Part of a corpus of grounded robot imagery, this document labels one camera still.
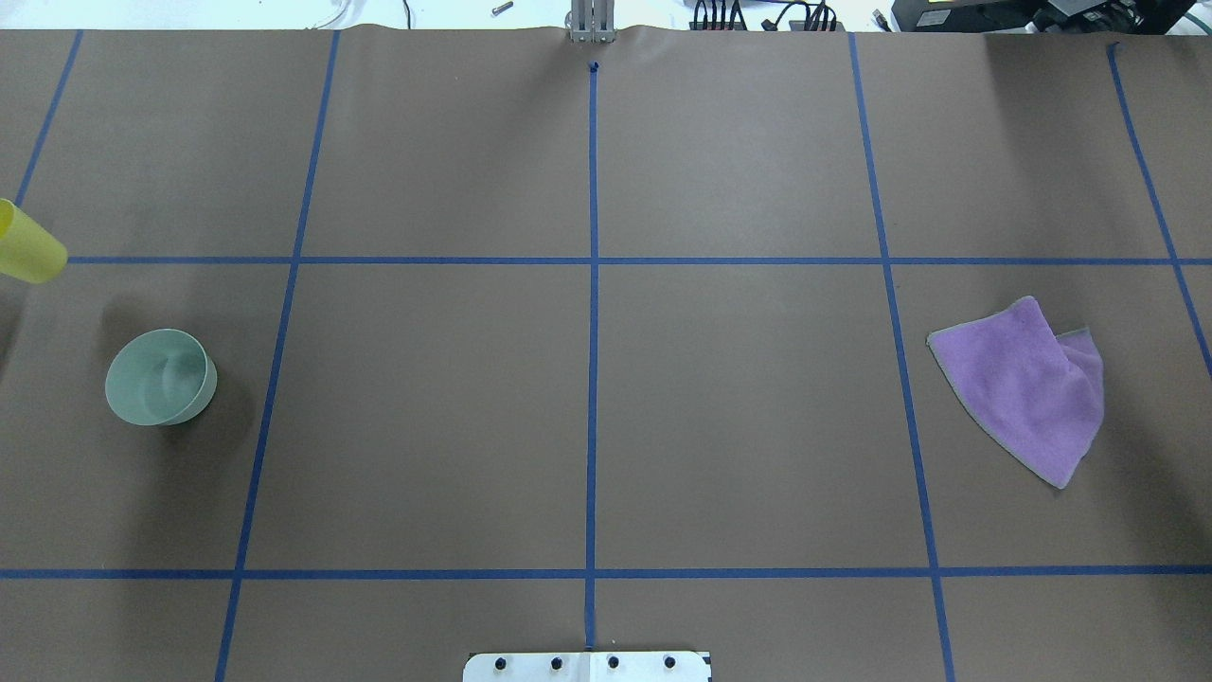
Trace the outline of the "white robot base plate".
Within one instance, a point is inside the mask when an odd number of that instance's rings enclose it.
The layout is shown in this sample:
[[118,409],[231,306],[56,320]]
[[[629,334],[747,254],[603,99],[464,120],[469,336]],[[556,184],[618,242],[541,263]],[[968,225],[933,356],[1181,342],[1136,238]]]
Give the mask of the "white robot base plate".
[[710,655],[693,651],[481,653],[463,681],[711,681]]

